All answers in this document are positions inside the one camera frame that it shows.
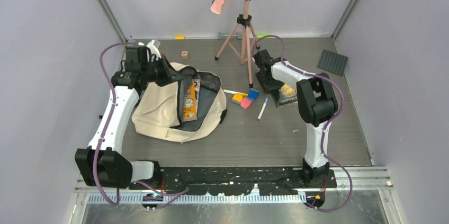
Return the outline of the beige canvas backpack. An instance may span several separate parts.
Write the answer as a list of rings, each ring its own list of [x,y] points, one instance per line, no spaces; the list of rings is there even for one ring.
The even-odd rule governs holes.
[[[187,142],[207,137],[224,120],[227,99],[219,76],[188,65],[171,64],[184,79],[159,87],[150,83],[131,120],[136,132],[172,142]],[[192,79],[200,79],[197,119],[182,121],[184,97]]]

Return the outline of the black hardcover book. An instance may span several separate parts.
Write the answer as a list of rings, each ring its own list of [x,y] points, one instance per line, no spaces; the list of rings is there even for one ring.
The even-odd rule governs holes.
[[[297,91],[288,84],[271,91],[271,96],[277,108],[298,102]]]

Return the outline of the orange green paperback book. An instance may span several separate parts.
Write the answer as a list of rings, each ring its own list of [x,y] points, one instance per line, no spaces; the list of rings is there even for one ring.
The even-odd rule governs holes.
[[[201,80],[196,78],[191,80],[191,84],[187,88],[187,92],[184,97],[184,111],[182,116],[183,122],[197,119],[200,86]]]

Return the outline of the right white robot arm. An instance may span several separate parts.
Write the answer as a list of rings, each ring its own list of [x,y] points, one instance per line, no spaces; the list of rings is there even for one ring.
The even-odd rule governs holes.
[[[307,129],[300,177],[305,185],[316,187],[329,174],[328,131],[338,111],[329,76],[309,73],[286,60],[272,58],[267,50],[257,52],[253,60],[259,69],[256,77],[264,91],[278,90],[284,84],[296,90],[299,115]]]

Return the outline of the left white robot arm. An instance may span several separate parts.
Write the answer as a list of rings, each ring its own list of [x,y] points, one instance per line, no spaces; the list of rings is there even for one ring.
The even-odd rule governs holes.
[[[75,153],[75,162],[87,186],[125,189],[139,180],[150,189],[161,185],[158,162],[130,162],[121,155],[124,133],[142,92],[150,83],[162,87],[184,78],[159,52],[159,45],[158,40],[147,44],[124,42],[123,69],[113,76],[103,73],[110,87],[107,107],[93,139]]]

